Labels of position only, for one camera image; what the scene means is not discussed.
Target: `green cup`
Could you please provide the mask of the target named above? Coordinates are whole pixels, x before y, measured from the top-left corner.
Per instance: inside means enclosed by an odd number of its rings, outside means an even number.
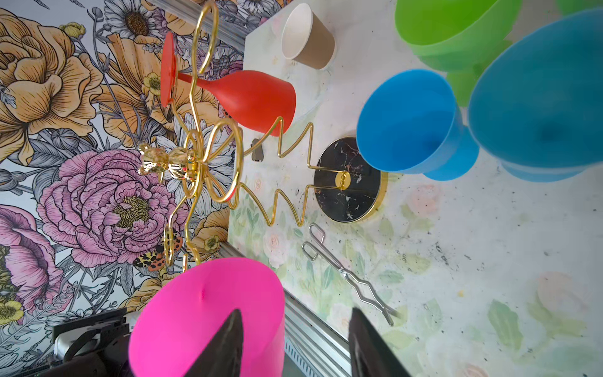
[[[398,0],[396,28],[426,65],[448,72],[458,104],[507,47],[522,0]]]
[[[563,15],[568,16],[581,10],[602,7],[603,0],[557,0],[557,5]]]

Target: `gold bear figurine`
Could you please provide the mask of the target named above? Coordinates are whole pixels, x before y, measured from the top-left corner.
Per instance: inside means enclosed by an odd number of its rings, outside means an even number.
[[[182,147],[177,147],[169,153],[163,148],[155,148],[144,143],[138,146],[142,155],[142,165],[138,173],[145,176],[150,173],[157,173],[159,183],[163,183],[165,171],[179,180],[193,182],[197,178],[197,157],[192,150],[187,151]]]

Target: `pink cup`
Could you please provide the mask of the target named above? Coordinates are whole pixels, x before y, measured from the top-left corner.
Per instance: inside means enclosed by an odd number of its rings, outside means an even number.
[[[147,304],[130,338],[136,377],[182,377],[236,308],[243,319],[241,377],[278,377],[285,357],[285,294],[260,262],[225,258],[178,276]]]

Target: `floral tablecloth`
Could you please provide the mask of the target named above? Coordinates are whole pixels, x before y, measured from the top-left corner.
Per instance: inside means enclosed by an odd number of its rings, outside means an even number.
[[[395,2],[309,3],[335,35],[332,65],[312,71],[281,58],[279,35],[292,10],[286,7],[247,37],[244,69],[294,84],[298,112],[283,146],[314,122],[315,163],[332,141],[354,135],[364,101],[381,82],[427,67],[395,32]],[[548,1],[526,4],[511,37],[550,22],[556,12]],[[245,130],[245,145],[258,136]],[[281,188],[301,210],[313,180],[306,148],[303,141],[279,159],[271,138],[263,162],[245,161],[244,180],[266,207]],[[390,174],[384,202],[360,223],[331,221],[311,194],[303,227],[282,199],[268,227],[241,194],[229,242],[269,265],[285,289],[343,337],[351,308],[362,308],[414,376],[595,376],[603,367],[597,356],[603,352],[602,183],[601,168],[557,183],[524,182],[480,151],[475,166],[451,182]],[[337,258],[397,309],[393,327],[326,261],[305,257],[301,244],[310,240],[311,222],[326,231],[325,244]]]

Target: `blue cup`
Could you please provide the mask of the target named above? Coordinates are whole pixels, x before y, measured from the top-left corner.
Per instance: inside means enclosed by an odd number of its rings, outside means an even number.
[[[479,79],[469,127],[512,175],[566,179],[603,161],[603,9],[515,43]]]
[[[362,108],[356,138],[373,168],[434,180],[460,177],[479,153],[452,88],[424,69],[397,74],[373,92]]]

